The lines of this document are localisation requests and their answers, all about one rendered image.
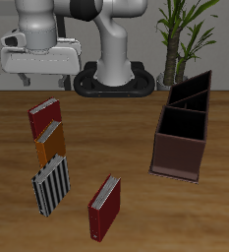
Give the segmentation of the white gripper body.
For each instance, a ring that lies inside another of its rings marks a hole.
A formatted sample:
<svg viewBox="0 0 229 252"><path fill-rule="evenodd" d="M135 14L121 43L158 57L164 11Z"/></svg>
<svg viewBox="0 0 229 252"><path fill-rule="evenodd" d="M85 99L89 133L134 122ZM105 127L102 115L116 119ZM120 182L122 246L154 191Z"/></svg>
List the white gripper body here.
<svg viewBox="0 0 229 252"><path fill-rule="evenodd" d="M59 38L47 54L27 53L23 47L3 47L1 64L7 73L77 75L81 71L81 53L76 39Z"/></svg>

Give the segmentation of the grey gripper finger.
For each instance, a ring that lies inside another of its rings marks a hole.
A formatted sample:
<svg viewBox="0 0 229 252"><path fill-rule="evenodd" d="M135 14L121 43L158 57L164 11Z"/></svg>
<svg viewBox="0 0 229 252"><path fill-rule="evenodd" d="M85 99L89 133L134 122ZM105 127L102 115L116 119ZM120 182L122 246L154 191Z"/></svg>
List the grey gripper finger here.
<svg viewBox="0 0 229 252"><path fill-rule="evenodd" d="M69 75L63 75L61 79L58 80L58 86L60 88L69 89L71 87L71 79Z"/></svg>
<svg viewBox="0 0 229 252"><path fill-rule="evenodd" d="M26 74L19 73L18 76L23 81L23 84L24 84L25 87L29 87L30 86L30 78Z"/></svg>

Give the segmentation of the red book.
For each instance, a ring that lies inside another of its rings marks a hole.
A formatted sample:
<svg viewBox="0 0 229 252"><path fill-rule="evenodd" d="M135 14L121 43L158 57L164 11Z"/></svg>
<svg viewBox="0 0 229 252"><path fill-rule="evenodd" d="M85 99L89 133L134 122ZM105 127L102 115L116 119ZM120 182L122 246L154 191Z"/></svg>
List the red book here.
<svg viewBox="0 0 229 252"><path fill-rule="evenodd" d="M120 211L121 179L111 174L87 205L90 237L100 242Z"/></svg>
<svg viewBox="0 0 229 252"><path fill-rule="evenodd" d="M32 136L36 139L44 128L52 121L61 122L60 102L55 97L45 100L28 110Z"/></svg>

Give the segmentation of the orange book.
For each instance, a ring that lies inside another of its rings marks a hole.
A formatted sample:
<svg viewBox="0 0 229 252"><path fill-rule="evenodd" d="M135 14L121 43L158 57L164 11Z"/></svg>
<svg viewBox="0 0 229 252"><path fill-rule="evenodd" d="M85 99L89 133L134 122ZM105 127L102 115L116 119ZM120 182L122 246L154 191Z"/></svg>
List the orange book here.
<svg viewBox="0 0 229 252"><path fill-rule="evenodd" d="M52 120L34 140L40 167L44 167L56 154L66 153L63 124Z"/></svg>

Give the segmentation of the black and white striped book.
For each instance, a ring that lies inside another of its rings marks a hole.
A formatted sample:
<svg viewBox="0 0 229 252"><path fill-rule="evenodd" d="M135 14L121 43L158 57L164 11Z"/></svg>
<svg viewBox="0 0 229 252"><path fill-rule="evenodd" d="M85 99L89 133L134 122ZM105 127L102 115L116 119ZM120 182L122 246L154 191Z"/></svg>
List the black and white striped book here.
<svg viewBox="0 0 229 252"><path fill-rule="evenodd" d="M32 179L39 212L49 217L71 189L67 158L56 154Z"/></svg>

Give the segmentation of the dark brown desk caddy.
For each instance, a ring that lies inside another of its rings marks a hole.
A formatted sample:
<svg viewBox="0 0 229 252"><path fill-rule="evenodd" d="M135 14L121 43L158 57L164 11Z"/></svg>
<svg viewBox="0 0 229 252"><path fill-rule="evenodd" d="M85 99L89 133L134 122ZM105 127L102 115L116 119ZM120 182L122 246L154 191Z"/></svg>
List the dark brown desk caddy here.
<svg viewBox="0 0 229 252"><path fill-rule="evenodd" d="M154 134L149 174L199 183L211 74L209 70L171 87Z"/></svg>

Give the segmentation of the green pot plant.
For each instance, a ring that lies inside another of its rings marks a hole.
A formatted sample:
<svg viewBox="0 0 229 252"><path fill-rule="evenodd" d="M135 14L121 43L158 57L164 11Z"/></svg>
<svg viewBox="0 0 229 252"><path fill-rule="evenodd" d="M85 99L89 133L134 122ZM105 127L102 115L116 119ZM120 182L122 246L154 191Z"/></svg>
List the green pot plant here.
<svg viewBox="0 0 229 252"><path fill-rule="evenodd" d="M198 0L190 9L186 8L187 0L166 0L167 10L159 9L163 18L156 23L156 30L162 34L162 43L166 46L164 71L156 78L159 91L169 91L173 85L179 84L184 76L187 62L197 61L197 52L207 45L215 43L211 39L213 28L200 33L203 21L194 24L194 20L219 0Z"/></svg>

